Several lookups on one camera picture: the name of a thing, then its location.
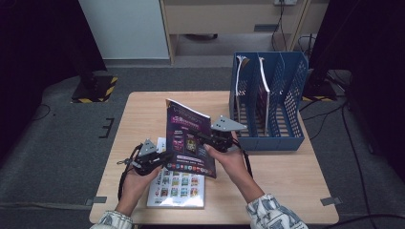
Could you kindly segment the person's right hand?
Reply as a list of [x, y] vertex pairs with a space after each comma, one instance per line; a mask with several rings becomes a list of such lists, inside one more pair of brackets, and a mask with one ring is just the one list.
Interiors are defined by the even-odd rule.
[[212, 157], [222, 164], [231, 181], [247, 200], [250, 200], [250, 195], [258, 194], [260, 196], [263, 193], [247, 171], [243, 154], [239, 148], [228, 151], [227, 153], [221, 153], [207, 143], [204, 143], [203, 147]]

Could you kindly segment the grey tape piece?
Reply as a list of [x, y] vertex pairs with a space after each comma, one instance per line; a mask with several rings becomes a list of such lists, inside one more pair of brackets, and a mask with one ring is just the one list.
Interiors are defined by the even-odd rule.
[[86, 206], [93, 206], [95, 203], [105, 203], [107, 200], [106, 197], [93, 197], [87, 198], [85, 201]]
[[338, 204], [342, 203], [342, 200], [340, 197], [321, 198], [320, 201], [323, 206], [338, 205]]

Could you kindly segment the person's left hand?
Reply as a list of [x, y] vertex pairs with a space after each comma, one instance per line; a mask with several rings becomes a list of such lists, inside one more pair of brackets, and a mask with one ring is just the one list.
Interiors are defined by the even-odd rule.
[[131, 169], [124, 179], [121, 198], [116, 211], [131, 217], [145, 190], [160, 173], [161, 167], [155, 168], [149, 175], [141, 176]]

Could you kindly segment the black and red cover book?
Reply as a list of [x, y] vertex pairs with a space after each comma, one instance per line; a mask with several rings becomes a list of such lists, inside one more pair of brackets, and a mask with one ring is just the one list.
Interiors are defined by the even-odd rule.
[[237, 59], [238, 59], [238, 68], [236, 71], [235, 100], [236, 100], [238, 121], [241, 121], [239, 81], [240, 81], [241, 70], [246, 65], [246, 63], [249, 61], [249, 59], [244, 55], [237, 55]]

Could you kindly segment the purple cover magazine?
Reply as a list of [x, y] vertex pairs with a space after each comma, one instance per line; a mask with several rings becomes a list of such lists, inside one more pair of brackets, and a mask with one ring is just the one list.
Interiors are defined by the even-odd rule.
[[267, 123], [268, 123], [268, 106], [269, 106], [269, 88], [266, 82], [266, 74], [264, 68], [265, 59], [259, 58], [259, 81], [258, 81], [258, 95], [257, 95], [257, 115], [260, 118], [261, 129], [263, 136], [267, 136]]
[[166, 152], [173, 154], [166, 168], [216, 178], [215, 159], [198, 137], [210, 134], [211, 117], [173, 99], [166, 100], [166, 111]]

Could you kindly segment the grey desk label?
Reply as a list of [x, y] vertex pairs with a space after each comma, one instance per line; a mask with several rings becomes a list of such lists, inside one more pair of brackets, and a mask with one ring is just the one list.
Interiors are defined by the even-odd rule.
[[278, 30], [277, 24], [255, 24], [254, 29], [255, 32], [275, 32]]

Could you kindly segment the beige wooden desk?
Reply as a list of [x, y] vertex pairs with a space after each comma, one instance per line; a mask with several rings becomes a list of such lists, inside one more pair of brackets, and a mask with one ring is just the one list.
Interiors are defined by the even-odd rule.
[[255, 24], [277, 24], [269, 32], [278, 51], [291, 51], [304, 34], [319, 31], [330, 0], [298, 0], [295, 6], [274, 6], [274, 0], [160, 0], [169, 60], [175, 61], [182, 34], [255, 32]]

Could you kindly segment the white book with colourful grid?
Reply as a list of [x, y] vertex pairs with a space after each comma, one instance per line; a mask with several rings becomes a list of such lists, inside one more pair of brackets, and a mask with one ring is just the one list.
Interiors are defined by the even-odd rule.
[[168, 164], [150, 184], [149, 208], [204, 208], [205, 176], [185, 164]]

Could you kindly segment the white cabinet panel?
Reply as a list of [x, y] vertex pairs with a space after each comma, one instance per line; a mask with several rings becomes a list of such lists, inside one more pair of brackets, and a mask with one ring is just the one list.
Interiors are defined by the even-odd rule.
[[160, 0], [78, 0], [104, 59], [168, 59]]

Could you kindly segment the black curtain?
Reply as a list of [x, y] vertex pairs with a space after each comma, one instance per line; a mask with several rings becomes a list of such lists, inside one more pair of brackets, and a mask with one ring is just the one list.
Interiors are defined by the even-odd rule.
[[348, 88], [374, 152], [405, 182], [405, 0], [330, 0], [309, 60], [307, 87], [329, 70]]
[[106, 69], [79, 0], [0, 0], [0, 163], [75, 62]]

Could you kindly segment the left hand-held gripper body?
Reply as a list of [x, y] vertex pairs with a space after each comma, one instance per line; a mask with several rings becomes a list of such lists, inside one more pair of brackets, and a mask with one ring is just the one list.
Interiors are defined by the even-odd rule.
[[132, 169], [138, 175], [146, 176], [155, 168], [166, 163], [166, 153], [159, 153], [156, 145], [147, 138], [134, 149], [128, 158], [118, 162], [118, 164], [122, 163], [126, 165], [122, 173], [124, 176]]

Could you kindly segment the blue plastic file rack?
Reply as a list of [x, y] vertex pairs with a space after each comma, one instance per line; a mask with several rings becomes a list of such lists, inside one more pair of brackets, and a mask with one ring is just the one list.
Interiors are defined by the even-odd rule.
[[[241, 121], [238, 121], [235, 100], [237, 55], [249, 61], [241, 70], [239, 90]], [[263, 136], [257, 115], [259, 58], [269, 88], [267, 136]], [[298, 120], [298, 107], [308, 74], [308, 61], [301, 52], [237, 52], [229, 96], [230, 118], [247, 126], [238, 133], [239, 142], [248, 151], [296, 151], [304, 140]]]

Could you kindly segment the black stand base striped tape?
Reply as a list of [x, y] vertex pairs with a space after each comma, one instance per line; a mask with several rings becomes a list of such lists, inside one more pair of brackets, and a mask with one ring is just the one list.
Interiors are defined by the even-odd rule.
[[334, 101], [337, 99], [336, 92], [328, 81], [328, 73], [309, 69], [303, 91], [303, 99], [314, 101]]
[[73, 103], [106, 102], [117, 83], [117, 77], [110, 74], [91, 77], [80, 76], [80, 81], [72, 95]]

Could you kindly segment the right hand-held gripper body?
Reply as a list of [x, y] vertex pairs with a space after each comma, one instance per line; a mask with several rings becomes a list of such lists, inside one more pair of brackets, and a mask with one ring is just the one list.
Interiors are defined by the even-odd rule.
[[233, 135], [231, 132], [246, 129], [246, 125], [221, 115], [211, 125], [211, 144], [217, 151], [226, 153], [233, 144]]

